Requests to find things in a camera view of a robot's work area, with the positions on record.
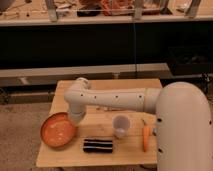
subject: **food container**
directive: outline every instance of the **food container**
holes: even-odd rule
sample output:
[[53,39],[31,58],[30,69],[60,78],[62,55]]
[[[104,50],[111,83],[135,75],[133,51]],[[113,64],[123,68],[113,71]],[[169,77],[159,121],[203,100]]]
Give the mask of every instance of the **food container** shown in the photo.
[[61,147],[71,141],[76,134],[76,129],[76,126],[68,119],[67,113],[56,113],[43,123],[41,139],[50,147]]
[[132,0],[101,0],[103,14],[109,15],[127,15],[133,13]]

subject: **cable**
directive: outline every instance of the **cable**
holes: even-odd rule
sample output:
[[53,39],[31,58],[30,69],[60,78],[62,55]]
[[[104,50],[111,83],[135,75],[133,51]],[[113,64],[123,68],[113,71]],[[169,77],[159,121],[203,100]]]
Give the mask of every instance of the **cable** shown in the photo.
[[137,31],[136,24],[133,20],[133,49],[134,49],[134,64],[135,64],[135,78],[138,78],[138,66],[137,66]]

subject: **table leg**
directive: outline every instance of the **table leg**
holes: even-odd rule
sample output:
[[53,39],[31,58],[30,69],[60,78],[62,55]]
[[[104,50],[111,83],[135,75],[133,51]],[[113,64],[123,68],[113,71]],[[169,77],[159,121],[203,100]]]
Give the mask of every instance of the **table leg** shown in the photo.
[[157,171],[157,165],[140,165],[140,167],[147,171]]
[[57,167],[58,171],[64,171],[63,167]]

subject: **floor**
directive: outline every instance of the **floor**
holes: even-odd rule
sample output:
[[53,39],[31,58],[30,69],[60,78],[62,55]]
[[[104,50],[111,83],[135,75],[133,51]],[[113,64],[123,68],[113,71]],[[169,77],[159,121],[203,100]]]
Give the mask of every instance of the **floor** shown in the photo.
[[[213,99],[213,88],[208,98]],[[13,93],[8,104],[0,105],[0,170],[56,171],[37,168],[39,130],[51,107],[53,92]],[[64,168],[67,171],[144,171],[140,166]]]

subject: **striped sponge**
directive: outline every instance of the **striped sponge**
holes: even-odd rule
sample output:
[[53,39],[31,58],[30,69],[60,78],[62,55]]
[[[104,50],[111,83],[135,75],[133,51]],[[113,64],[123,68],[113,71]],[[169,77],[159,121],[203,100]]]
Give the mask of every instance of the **striped sponge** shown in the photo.
[[112,153],[112,140],[84,139],[84,152]]

